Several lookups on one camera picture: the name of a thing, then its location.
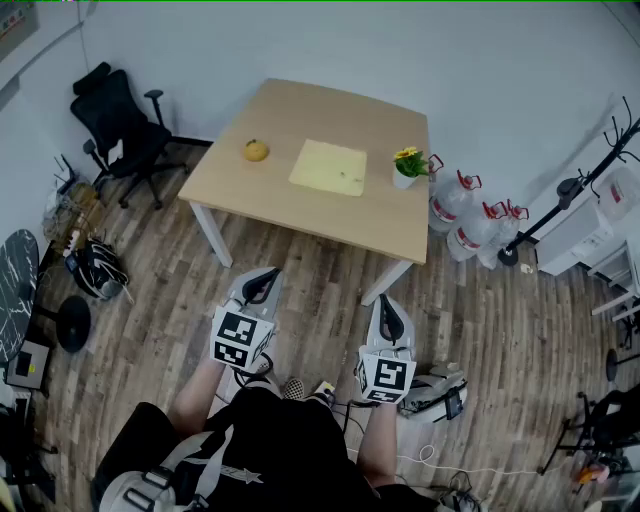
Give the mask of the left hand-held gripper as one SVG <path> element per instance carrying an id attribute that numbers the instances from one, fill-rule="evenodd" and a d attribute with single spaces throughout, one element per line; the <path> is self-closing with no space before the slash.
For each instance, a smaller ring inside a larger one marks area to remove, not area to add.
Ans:
<path id="1" fill-rule="evenodd" d="M 273 320 L 282 291 L 277 267 L 248 271 L 234 279 L 228 298 L 212 318 L 210 358 L 236 370 L 254 371 L 269 347 Z"/>

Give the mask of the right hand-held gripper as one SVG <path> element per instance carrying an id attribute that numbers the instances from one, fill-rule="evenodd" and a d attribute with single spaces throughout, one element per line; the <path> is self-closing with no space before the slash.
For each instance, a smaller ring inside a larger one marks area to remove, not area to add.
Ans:
<path id="1" fill-rule="evenodd" d="M 364 400 L 399 404 L 408 394 L 416 369 L 412 347 L 415 328 L 407 312 L 385 294 L 379 295 L 367 333 L 367 345 L 358 351 L 356 379 Z M 393 346 L 375 349 L 369 346 Z"/>

